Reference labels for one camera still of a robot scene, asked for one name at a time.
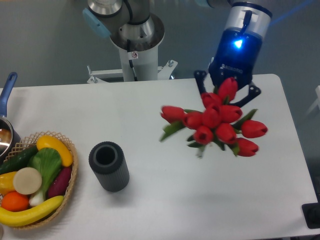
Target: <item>yellow pepper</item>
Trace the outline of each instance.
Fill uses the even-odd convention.
[[[13,192],[15,190],[14,187],[14,177],[16,175],[16,171],[8,172],[0,175],[0,194],[6,195],[7,193]]]
[[[69,167],[73,163],[73,157],[69,149],[62,141],[54,136],[43,135],[36,141],[36,148],[40,151],[44,148],[51,148],[58,151],[61,157],[62,166]]]
[[[0,207],[0,223],[9,227],[32,224],[52,213],[62,204],[64,196],[52,197],[38,206],[24,211],[8,211]]]

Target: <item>wicker basket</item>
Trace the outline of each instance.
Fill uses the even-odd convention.
[[[67,148],[71,151],[72,156],[73,156],[73,164],[72,164],[72,173],[71,173],[71,178],[69,181],[69,186],[66,189],[65,195],[63,202],[61,206],[55,210],[53,213],[49,214],[48,216],[44,217],[43,219],[40,219],[39,221],[36,221],[32,224],[28,224],[25,226],[19,226],[19,227],[14,227],[15,229],[20,229],[20,230],[30,230],[30,229],[35,229],[38,227],[41,227],[47,223],[49,223],[52,219],[54,219],[61,211],[62,209],[66,206],[70,196],[71,192],[73,190],[76,177],[77,177],[77,172],[78,172],[78,156],[77,156],[77,150],[75,148],[75,145],[67,138],[66,136],[62,135],[61,133],[56,133],[56,132],[51,132],[51,131],[46,131],[46,132],[36,132],[34,134],[31,134],[28,137],[25,137],[22,139],[20,142],[15,144],[15,147],[12,148],[11,152],[8,154],[8,156],[5,158],[5,161],[10,161],[10,158],[20,151],[24,150],[25,148],[35,145],[38,138],[43,136],[43,135],[49,135],[56,137],[60,141],[64,143],[64,145],[67,146]]]

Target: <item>saucepan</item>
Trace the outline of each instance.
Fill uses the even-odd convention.
[[[7,120],[7,104],[12,88],[15,85],[18,74],[11,72],[5,82],[0,95],[0,165],[6,159],[11,149],[20,141],[20,136]]]

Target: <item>pot handle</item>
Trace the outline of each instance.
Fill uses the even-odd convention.
[[[3,90],[0,95],[0,116],[6,117],[7,116],[7,103],[12,91],[12,88],[15,85],[17,80],[18,74],[16,72],[11,72],[5,82]]]

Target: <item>gray floor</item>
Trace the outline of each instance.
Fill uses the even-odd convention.
[[[307,119],[304,114],[320,85],[320,0],[266,1],[274,1],[277,7],[254,73],[281,78],[314,180],[320,176],[320,114]],[[159,64],[177,61],[175,76],[180,79],[205,70],[215,55],[229,9],[202,8],[194,0],[150,3],[165,26]],[[86,6],[86,0],[0,0],[0,87],[11,71],[19,74],[16,86],[24,87],[84,84],[87,65],[93,71],[121,68],[110,40],[97,37],[85,24],[82,10]],[[274,117],[281,121],[281,116]]]

